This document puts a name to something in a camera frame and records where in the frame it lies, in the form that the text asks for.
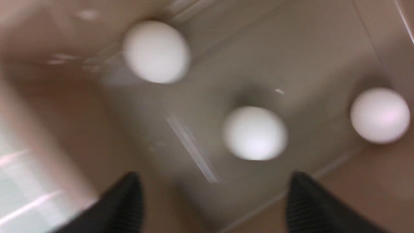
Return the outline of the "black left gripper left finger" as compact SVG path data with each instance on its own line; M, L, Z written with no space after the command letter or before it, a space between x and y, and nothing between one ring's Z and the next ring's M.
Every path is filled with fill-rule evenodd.
M139 233L143 191L137 172L128 172L95 202L55 233Z

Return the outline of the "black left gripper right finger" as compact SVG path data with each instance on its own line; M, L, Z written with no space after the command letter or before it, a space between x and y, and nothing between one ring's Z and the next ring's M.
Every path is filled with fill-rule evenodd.
M289 233L386 233L304 172L294 172L286 202Z

